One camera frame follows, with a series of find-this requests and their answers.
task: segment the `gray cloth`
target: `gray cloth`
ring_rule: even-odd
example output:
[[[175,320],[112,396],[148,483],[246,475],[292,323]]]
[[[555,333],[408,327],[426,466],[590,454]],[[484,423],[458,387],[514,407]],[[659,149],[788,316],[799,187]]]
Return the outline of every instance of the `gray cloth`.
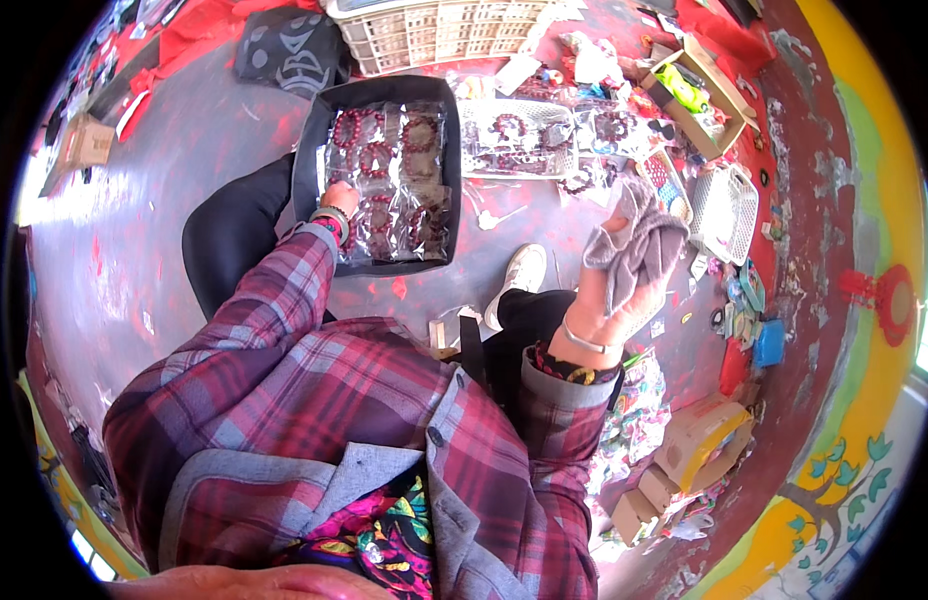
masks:
[[[619,198],[614,216],[626,217],[627,226],[614,233],[595,227],[583,259],[585,267],[607,272],[607,317],[620,310],[639,285],[668,275],[689,235],[683,221],[658,207],[654,188],[637,174],[619,175],[611,198]]]

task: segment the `toy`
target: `toy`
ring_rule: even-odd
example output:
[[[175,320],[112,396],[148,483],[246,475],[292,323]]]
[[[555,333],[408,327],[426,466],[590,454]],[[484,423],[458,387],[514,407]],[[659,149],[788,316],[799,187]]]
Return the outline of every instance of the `toy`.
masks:
[[[677,67],[666,64],[654,74],[658,81],[667,88],[677,102],[691,113],[706,113],[708,110],[707,96],[700,89],[688,83],[681,77]]]

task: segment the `strap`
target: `strap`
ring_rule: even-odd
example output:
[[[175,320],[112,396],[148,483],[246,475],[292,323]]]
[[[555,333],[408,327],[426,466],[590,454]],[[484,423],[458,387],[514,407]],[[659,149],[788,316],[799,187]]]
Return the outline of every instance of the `strap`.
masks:
[[[481,329],[474,317],[460,317],[461,324],[461,367],[471,379],[487,389],[484,375],[484,345],[481,342]]]

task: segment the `shoe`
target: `shoe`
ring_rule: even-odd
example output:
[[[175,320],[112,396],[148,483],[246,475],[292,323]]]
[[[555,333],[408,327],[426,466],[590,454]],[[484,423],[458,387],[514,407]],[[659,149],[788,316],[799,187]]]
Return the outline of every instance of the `shoe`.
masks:
[[[494,331],[504,328],[498,322],[498,302],[507,290],[523,290],[535,293],[544,283],[544,275],[548,271],[548,253],[540,244],[524,244],[514,252],[511,261],[507,263],[507,274],[504,277],[504,286],[500,288],[487,310],[484,311],[484,323]]]

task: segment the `legs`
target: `legs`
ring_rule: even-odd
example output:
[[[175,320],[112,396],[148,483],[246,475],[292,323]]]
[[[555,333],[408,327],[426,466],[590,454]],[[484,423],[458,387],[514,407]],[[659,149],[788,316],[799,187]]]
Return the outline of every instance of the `legs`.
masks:
[[[187,217],[183,268],[197,303],[210,320],[238,282],[277,244],[274,232],[290,200],[294,154],[225,184]]]
[[[570,290],[532,294],[512,289],[500,297],[497,319],[503,330],[483,343],[484,364],[494,401],[503,405],[504,413],[512,420],[515,415],[510,403],[521,389],[524,349],[538,340],[551,341],[576,296]]]

